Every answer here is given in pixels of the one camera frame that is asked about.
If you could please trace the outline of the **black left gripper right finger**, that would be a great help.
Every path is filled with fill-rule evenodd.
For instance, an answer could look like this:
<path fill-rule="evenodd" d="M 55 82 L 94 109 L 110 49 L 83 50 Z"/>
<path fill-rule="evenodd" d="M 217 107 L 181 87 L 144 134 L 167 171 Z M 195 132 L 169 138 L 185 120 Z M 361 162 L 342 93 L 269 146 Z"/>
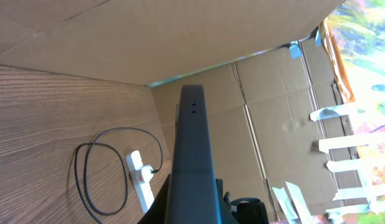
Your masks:
<path fill-rule="evenodd" d="M 219 209 L 222 224 L 239 224 L 230 211 L 229 200 L 224 200 L 223 180 L 216 179 L 216 187 L 219 200 Z"/>

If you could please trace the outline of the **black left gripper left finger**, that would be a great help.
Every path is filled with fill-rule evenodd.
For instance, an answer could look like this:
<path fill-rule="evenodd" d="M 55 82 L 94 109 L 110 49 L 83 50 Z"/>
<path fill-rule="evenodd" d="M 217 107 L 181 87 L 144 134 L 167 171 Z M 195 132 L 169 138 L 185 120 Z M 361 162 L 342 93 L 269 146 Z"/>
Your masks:
<path fill-rule="evenodd" d="M 138 224 L 164 224 L 170 177 L 171 174 L 165 179 L 150 209 L 145 213 Z"/>

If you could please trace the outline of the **black smartphone with blue screen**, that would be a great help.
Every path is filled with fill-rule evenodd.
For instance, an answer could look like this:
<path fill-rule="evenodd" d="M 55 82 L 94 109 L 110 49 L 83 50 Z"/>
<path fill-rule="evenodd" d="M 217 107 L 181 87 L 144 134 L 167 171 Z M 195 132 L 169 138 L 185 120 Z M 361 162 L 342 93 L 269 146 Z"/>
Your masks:
<path fill-rule="evenodd" d="M 164 222 L 222 222 L 201 85 L 184 85 L 181 89 Z"/>

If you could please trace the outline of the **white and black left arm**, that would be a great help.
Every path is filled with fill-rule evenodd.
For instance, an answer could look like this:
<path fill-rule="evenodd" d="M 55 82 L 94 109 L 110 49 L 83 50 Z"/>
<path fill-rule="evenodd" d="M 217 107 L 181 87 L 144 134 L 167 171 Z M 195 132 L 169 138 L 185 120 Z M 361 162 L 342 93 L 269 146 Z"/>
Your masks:
<path fill-rule="evenodd" d="M 161 186 L 151 208 L 144 214 L 138 224 L 163 224 L 168 199 L 169 174 Z M 230 193 L 223 193 L 223 180 L 216 179 L 220 212 L 223 223 L 269 224 L 264 203 L 258 198 L 238 198 L 230 201 Z"/>

